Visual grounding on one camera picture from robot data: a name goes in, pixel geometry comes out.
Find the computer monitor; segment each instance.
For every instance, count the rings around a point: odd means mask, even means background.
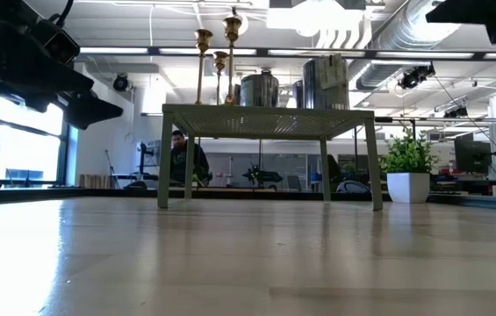
[[[456,168],[463,172],[488,174],[492,146],[483,141],[455,140]]]

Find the shelf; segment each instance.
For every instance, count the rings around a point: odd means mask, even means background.
[[[196,137],[331,140],[374,119],[373,111],[310,110],[227,105],[165,104],[175,125]]]

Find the pipe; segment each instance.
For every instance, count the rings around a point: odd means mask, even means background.
[[[335,41],[335,30],[327,30],[326,35],[327,39],[326,44],[324,44],[324,48],[330,48]]]
[[[341,48],[343,46],[343,42],[345,42],[346,38],[347,38],[347,32],[345,30],[338,30],[337,31],[337,39],[335,40],[334,44],[332,45],[332,48]]]
[[[372,23],[370,21],[370,15],[365,12],[363,16],[363,31],[361,32],[361,39],[356,42],[354,48],[365,48],[369,44],[370,39],[372,39]]]
[[[320,38],[318,39],[318,43],[316,44],[316,48],[324,48],[327,39],[327,30],[320,30]]]
[[[354,27],[351,28],[349,39],[347,40],[343,48],[346,49],[353,48],[355,43],[359,40],[359,37],[361,37],[361,33],[359,32],[359,25],[355,25]]]
[[[409,0],[392,22],[369,44],[370,49],[429,50],[456,31],[459,25],[430,25],[425,14],[434,0]],[[375,90],[401,70],[401,65],[377,65],[355,61],[349,66],[349,78],[359,90]]]
[[[384,22],[382,22],[382,24],[376,29],[374,30],[374,33],[372,33],[372,38],[376,38],[395,18],[396,16],[398,15],[398,13],[402,10],[404,10],[404,8],[406,8],[406,5],[407,3],[409,3],[410,0],[406,0],[404,1],[399,7],[398,9],[396,9],[395,12],[393,12],[393,14],[388,17]]]

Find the workbench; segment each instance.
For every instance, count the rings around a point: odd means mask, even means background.
[[[188,136],[192,153],[196,137],[253,140],[316,140],[320,142],[322,178],[329,179],[327,141],[364,125],[369,157],[373,210],[382,210],[380,167],[373,111],[262,108],[250,106],[164,104],[158,207],[168,208],[169,165],[173,125]],[[187,154],[185,198],[191,199],[193,154]],[[329,181],[324,181],[324,201],[331,201]]]

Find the table leg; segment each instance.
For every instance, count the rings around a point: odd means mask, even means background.
[[[164,113],[162,122],[162,142],[160,144],[160,175],[158,175],[158,207],[168,208],[169,165],[171,160],[171,127],[173,113]]]
[[[382,190],[380,186],[380,167],[378,165],[377,136],[374,130],[374,119],[364,120],[367,137],[367,155],[369,157],[370,190],[372,191],[372,210],[382,210]]]
[[[321,182],[324,188],[324,202],[332,200],[332,191],[329,183],[329,166],[327,165],[327,139],[320,139],[320,154],[321,154]]]
[[[185,164],[185,199],[191,199],[191,184],[193,182],[193,167],[195,167],[195,136],[187,137],[187,163]]]

